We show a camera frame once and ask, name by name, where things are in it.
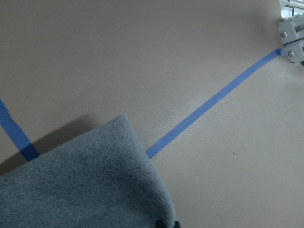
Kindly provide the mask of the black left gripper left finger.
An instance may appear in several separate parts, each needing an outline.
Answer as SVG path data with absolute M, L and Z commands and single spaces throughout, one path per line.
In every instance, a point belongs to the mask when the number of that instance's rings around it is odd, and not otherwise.
M 165 224 L 162 220 L 158 220 L 155 222 L 155 228 L 165 228 Z

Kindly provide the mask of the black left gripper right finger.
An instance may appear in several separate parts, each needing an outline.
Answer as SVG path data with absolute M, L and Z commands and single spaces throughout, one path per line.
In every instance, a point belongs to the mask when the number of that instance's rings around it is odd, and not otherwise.
M 178 221 L 175 221 L 173 228 L 181 228 L 180 223 Z

